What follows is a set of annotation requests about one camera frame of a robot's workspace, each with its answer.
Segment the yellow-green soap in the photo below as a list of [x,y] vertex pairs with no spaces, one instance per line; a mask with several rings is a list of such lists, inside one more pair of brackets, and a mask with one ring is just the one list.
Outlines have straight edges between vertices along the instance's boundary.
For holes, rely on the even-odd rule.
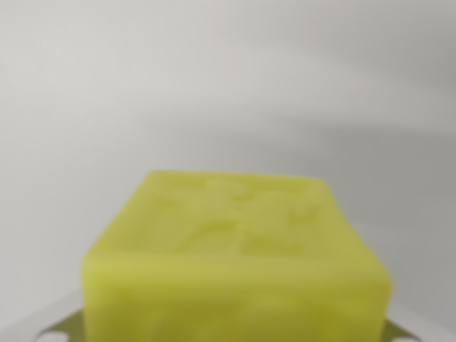
[[390,290],[306,177],[151,172],[83,261],[88,342],[378,342]]

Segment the metal soap dish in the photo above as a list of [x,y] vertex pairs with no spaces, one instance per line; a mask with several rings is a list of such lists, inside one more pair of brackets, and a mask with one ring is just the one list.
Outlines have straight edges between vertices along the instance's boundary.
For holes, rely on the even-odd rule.
[[[82,298],[71,294],[0,332],[0,342],[86,342]],[[398,305],[391,305],[381,342],[456,342],[456,336]]]

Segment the soap top surface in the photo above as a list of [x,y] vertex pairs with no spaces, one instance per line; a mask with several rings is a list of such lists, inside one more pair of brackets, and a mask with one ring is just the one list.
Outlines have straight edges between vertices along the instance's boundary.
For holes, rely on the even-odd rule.
[[96,252],[375,262],[324,181],[228,172],[151,172]]

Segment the white background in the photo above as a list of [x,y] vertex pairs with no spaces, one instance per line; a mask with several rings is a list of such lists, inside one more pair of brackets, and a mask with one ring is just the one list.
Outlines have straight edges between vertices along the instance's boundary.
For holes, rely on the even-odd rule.
[[324,178],[456,331],[455,61],[452,1],[0,2],[0,328],[177,168]]

